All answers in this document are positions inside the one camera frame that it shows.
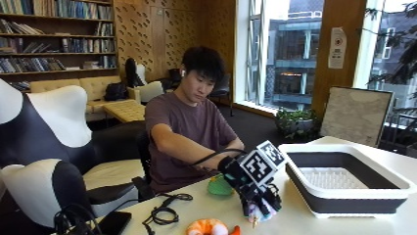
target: wooden table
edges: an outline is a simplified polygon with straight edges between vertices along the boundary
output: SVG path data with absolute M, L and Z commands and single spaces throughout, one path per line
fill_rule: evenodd
M 392 152 L 374 149 L 369 146 L 355 144 L 333 137 L 324 137 L 312 144 L 352 144 L 370 157 L 400 172 L 410 181 L 417 183 L 417 160 Z M 180 221 L 169 225 L 149 226 L 156 235 L 185 234 L 185 229 L 196 219 L 217 218 L 232 231 L 235 225 L 240 225 L 243 234 L 256 235 L 344 235 L 344 234 L 378 234 L 405 235 L 417 234 L 417 194 L 412 194 L 405 203 L 398 207 L 397 213 L 390 218 L 373 217 L 331 217 L 316 218 L 312 214 L 299 191 L 289 180 L 284 168 L 275 175 L 273 183 L 280 189 L 283 209 L 267 222 L 253 228 L 252 223 L 241 213 L 240 200 L 237 196 L 215 196 L 208 193 L 208 181 L 199 182 L 173 193 L 188 193 L 193 196 L 192 202 L 175 201 L 171 208 L 176 210 Z M 124 235 L 147 235 L 143 221 L 148 218 L 149 212 L 159 207 L 165 197 L 157 197 L 135 206 L 123 209 L 131 212 L 133 218 L 124 230 Z

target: man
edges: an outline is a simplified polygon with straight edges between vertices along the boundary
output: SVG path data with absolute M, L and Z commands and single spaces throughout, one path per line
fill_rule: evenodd
M 172 93 L 155 97 L 147 104 L 145 120 L 155 193 L 169 192 L 217 174 L 220 161 L 244 149 L 244 143 L 228 125 L 216 105 L 208 99 L 215 84 L 224 77 L 224 62 L 208 47 L 187 50 L 181 63 L 181 83 Z

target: potted plant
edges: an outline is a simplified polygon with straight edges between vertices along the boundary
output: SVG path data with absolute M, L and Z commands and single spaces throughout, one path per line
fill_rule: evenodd
M 319 135 L 319 119 L 313 110 L 288 111 L 280 108 L 275 114 L 275 125 L 285 138 L 315 138 Z

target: maroon t-shirt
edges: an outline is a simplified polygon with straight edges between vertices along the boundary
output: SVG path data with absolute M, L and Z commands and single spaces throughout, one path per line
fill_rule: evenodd
M 191 107 L 180 101 L 173 92 L 155 97 L 147 103 L 145 121 L 148 133 L 156 124 L 168 124 L 175 133 L 215 151 L 237 138 L 209 99 L 205 99 L 197 107 Z M 216 170 L 189 166 L 184 161 L 159 152 L 152 139 L 149 153 L 151 188 L 155 193 L 173 191 L 217 174 Z

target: wooden wall panel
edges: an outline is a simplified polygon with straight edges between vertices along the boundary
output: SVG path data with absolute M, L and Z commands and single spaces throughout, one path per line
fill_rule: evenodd
M 191 46 L 216 49 L 233 68 L 235 0 L 115 0 L 119 62 L 147 66 L 147 80 L 168 77 Z
M 145 1 L 115 1 L 115 22 L 121 77 L 125 77 L 124 65 L 131 57 L 153 71 L 153 52 L 151 43 L 151 12 Z
M 228 71 L 235 63 L 235 18 L 236 1 L 203 1 L 201 40 L 204 45 L 216 49 L 223 56 Z
M 164 11 L 165 28 L 165 63 L 168 69 L 180 68 L 185 50 L 197 46 L 197 23 L 196 13 L 171 10 Z

